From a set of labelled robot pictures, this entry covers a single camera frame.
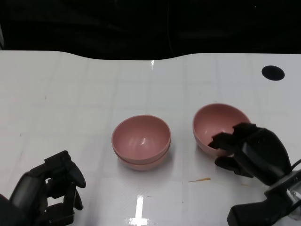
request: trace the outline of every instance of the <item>white table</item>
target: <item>white table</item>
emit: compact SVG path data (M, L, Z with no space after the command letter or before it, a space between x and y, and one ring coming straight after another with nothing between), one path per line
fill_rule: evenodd
M282 68L285 78L264 78L266 65ZM107 61L0 51L0 193L9 198L24 172L68 150L87 181L79 189L85 207L75 226L227 226L233 205L264 200L267 187L217 168L199 151L193 115L209 103L233 105L274 131L295 163L301 158L300 69L300 55ZM170 156L148 172L125 168L111 147L114 128L139 114L162 118L172 132ZM211 180L190 182L206 177ZM276 225L299 222L284 218Z

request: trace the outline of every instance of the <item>wire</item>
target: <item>wire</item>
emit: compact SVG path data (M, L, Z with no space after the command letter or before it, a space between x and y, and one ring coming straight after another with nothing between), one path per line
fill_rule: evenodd
M173 46L171 44L170 35L169 35L169 17L170 17L169 12L170 12L170 2L168 1L168 6L167 6L167 39L168 39L169 49L170 49L173 57L175 57Z
M297 162L292 166L292 170L293 170L296 166L298 166L300 163L301 163L301 159L300 159L299 161L297 161Z

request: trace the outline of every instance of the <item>black hole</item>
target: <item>black hole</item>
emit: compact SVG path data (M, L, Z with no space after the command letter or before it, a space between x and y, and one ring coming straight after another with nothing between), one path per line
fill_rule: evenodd
M284 78L284 71L281 68L276 66L266 66L262 69L262 74L269 80L279 81Z

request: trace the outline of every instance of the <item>stacked pink bowls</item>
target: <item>stacked pink bowls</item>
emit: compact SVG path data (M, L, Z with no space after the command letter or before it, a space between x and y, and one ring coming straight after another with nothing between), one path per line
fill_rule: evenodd
M163 162L171 143L168 125L155 116L124 120L112 135L112 146L122 163L135 170L150 170Z
M211 104L202 107L193 119L193 135L199 147L207 154L218 157L227 152L208 146L212 137L221 132L233 133L233 126L251 123L248 117L235 107L225 104Z

